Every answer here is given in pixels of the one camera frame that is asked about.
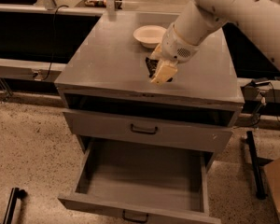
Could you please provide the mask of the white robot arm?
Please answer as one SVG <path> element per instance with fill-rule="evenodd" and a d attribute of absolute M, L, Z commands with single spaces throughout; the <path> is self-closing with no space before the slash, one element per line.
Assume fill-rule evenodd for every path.
<path fill-rule="evenodd" d="M 192 59 L 210 34 L 231 22 L 280 72 L 280 6 L 271 0 L 191 0 L 173 21 L 150 58 L 151 81 L 162 84 Z"/>

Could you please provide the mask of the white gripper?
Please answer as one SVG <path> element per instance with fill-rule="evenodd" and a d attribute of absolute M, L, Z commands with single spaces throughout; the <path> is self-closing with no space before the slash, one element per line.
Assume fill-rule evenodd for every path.
<path fill-rule="evenodd" d="M 167 82 L 177 73 L 177 64 L 186 63 L 198 50 L 198 46 L 185 42 L 171 23 L 162 37 L 161 44 L 158 44 L 149 56 L 151 60 L 159 60 L 151 82 L 155 84 Z"/>

